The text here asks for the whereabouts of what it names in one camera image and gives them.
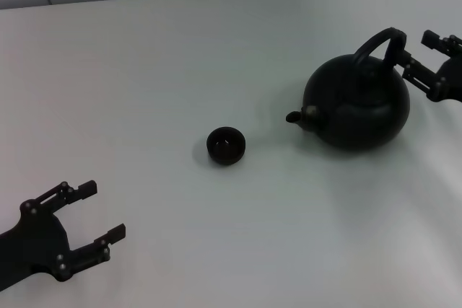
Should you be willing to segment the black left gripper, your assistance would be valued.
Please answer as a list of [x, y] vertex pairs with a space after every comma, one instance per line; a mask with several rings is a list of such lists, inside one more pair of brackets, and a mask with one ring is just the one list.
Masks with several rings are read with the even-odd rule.
[[90, 180], [77, 188], [64, 181], [35, 200], [20, 206], [20, 219], [1, 234], [1, 290], [37, 273], [46, 273], [64, 282], [72, 275], [110, 259], [110, 245], [126, 237], [120, 224], [92, 243], [71, 251], [70, 271], [66, 257], [69, 241], [54, 212], [97, 193], [97, 183]]

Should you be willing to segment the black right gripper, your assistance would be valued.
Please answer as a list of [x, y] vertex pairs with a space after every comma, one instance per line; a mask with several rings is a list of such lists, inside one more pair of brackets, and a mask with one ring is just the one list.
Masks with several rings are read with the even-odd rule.
[[423, 91], [427, 98], [433, 102], [443, 100], [460, 102], [461, 57], [455, 56], [461, 55], [462, 40], [455, 35], [440, 38], [433, 31], [426, 30], [421, 43], [431, 50], [436, 50], [450, 57], [450, 59], [442, 64], [437, 73], [434, 73], [404, 50], [398, 61], [399, 66], [404, 68], [402, 78]]

